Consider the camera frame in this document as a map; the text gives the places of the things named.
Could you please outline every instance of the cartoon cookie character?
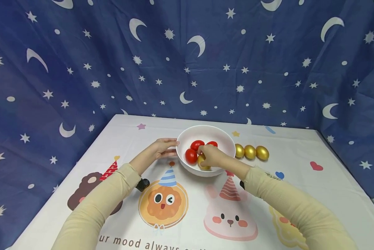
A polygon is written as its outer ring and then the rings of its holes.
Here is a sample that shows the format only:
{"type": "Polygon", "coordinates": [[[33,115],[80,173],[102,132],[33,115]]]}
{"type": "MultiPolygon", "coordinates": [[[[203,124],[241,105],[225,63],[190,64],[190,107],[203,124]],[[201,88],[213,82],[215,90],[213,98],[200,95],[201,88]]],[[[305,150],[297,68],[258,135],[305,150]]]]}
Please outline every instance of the cartoon cookie character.
{"type": "Polygon", "coordinates": [[[277,237],[286,247],[299,247],[302,250],[309,250],[305,238],[291,222],[282,216],[273,207],[269,206],[272,215],[272,222],[277,232],[277,237]]]}
{"type": "Polygon", "coordinates": [[[179,223],[187,213],[188,196],[176,181],[174,162],[163,177],[149,185],[140,195],[139,213],[155,229],[166,229],[179,223]]]}
{"type": "Polygon", "coordinates": [[[246,191],[238,192],[232,177],[227,171],[227,181],[220,193],[208,186],[206,194],[210,201],[206,209],[204,226],[210,234],[226,240],[249,241],[258,236],[258,227],[253,220],[246,191]]]}
{"type": "MultiPolygon", "coordinates": [[[[79,184],[79,188],[69,197],[68,200],[68,207],[73,211],[77,205],[79,205],[82,200],[96,187],[98,184],[101,183],[100,177],[102,176],[101,173],[95,172],[87,174],[82,178],[82,182],[79,184]]],[[[112,211],[111,215],[116,213],[122,207],[123,200],[119,202],[116,208],[112,211]]]]}

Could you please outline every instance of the bowl rim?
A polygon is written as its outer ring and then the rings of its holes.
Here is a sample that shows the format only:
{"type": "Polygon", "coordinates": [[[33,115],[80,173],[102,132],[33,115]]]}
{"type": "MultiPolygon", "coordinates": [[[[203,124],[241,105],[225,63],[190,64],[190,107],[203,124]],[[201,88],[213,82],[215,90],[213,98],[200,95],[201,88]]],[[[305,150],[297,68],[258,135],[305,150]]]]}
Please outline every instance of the bowl rim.
{"type": "MultiPolygon", "coordinates": [[[[232,139],[232,137],[231,137],[229,134],[227,134],[223,129],[220,129],[220,128],[218,128],[218,127],[211,126],[211,125],[205,125],[205,124],[194,125],[194,126],[188,127],[187,129],[184,129],[184,130],[179,134],[179,136],[177,137],[177,141],[179,141],[180,136],[181,136],[182,133],[184,133],[185,131],[187,131],[187,130],[193,128],[193,127],[202,127],[202,126],[205,126],[205,127],[213,127],[213,128],[215,128],[215,129],[218,129],[218,130],[224,132],[224,133],[225,133],[225,134],[230,138],[230,140],[231,140],[231,141],[233,142],[233,144],[234,144],[234,140],[232,139]]],[[[199,169],[199,166],[198,166],[198,169],[193,168],[192,166],[190,166],[189,164],[187,164],[187,163],[184,161],[184,157],[180,157],[180,155],[179,155],[179,150],[177,150],[177,148],[178,148],[178,145],[176,146],[176,153],[177,153],[177,156],[179,157],[179,160],[180,160],[182,163],[184,163],[184,164],[182,164],[182,165],[185,165],[185,166],[187,166],[187,167],[189,167],[189,168],[191,168],[191,169],[194,169],[195,171],[199,171],[199,172],[203,172],[203,173],[215,173],[215,172],[219,172],[219,171],[224,171],[223,168],[219,168],[219,169],[211,170],[211,171],[201,170],[201,169],[199,169]]]]}

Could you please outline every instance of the printed tablecloth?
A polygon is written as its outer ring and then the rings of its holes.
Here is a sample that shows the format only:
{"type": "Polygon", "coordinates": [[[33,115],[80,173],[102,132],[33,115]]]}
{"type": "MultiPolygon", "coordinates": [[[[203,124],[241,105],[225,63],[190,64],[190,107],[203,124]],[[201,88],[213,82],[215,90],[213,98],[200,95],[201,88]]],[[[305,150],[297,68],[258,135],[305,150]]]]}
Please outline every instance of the printed tablecloth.
{"type": "MultiPolygon", "coordinates": [[[[198,124],[219,127],[243,146],[266,147],[268,161],[242,161],[313,195],[337,215],[359,249],[374,250],[374,205],[316,131],[128,115],[113,117],[11,250],[49,250],[108,168],[129,162],[157,138],[176,138],[198,124]]],[[[288,219],[245,192],[231,173],[197,177],[169,158],[143,177],[151,185],[119,203],[97,249],[308,249],[288,219]]]]}

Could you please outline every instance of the yellow cartoon character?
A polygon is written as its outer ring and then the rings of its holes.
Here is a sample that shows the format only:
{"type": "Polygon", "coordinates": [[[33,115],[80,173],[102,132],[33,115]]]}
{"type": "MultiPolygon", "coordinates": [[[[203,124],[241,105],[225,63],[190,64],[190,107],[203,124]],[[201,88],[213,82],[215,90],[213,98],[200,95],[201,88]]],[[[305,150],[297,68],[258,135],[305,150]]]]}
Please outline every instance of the yellow cartoon character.
{"type": "Polygon", "coordinates": [[[174,162],[159,181],[153,182],[140,195],[139,213],[154,229],[166,229],[179,223],[187,213],[188,196],[176,182],[174,162]]]}
{"type": "Polygon", "coordinates": [[[272,222],[276,228],[277,237],[286,247],[300,247],[303,250],[309,250],[308,245],[305,243],[305,238],[300,231],[278,211],[269,206],[272,215],[272,222]]]}

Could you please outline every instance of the blue backdrop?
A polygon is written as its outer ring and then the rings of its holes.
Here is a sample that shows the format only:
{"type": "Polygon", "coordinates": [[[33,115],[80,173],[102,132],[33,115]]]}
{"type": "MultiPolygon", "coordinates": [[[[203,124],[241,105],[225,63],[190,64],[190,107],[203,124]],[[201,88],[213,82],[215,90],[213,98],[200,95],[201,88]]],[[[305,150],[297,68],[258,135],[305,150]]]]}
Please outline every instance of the blue backdrop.
{"type": "Polygon", "coordinates": [[[0,249],[116,113],[317,129],[374,201],[374,0],[0,0],[0,249]]]}

